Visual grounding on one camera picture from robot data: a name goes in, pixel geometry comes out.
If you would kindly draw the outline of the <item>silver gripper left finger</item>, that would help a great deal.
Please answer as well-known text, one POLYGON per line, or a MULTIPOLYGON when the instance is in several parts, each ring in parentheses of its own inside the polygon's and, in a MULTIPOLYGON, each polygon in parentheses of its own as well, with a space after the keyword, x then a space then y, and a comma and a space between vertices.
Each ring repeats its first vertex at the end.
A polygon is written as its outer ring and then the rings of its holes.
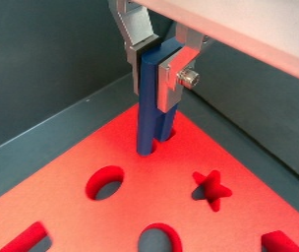
POLYGON ((130 0, 108 0, 112 16, 124 39, 126 62, 132 67, 133 91, 138 94, 140 56, 160 38, 153 33, 146 8, 130 0))

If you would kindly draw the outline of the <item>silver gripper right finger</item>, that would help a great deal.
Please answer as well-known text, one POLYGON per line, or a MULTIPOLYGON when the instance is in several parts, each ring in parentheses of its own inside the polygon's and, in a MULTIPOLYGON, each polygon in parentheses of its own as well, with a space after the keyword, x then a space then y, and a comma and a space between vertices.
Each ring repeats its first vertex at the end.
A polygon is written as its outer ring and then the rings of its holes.
POLYGON ((193 73, 193 62, 211 39, 182 24, 176 25, 174 40, 182 47, 158 65, 157 108, 168 112, 180 102, 182 89, 191 89, 199 80, 193 73))

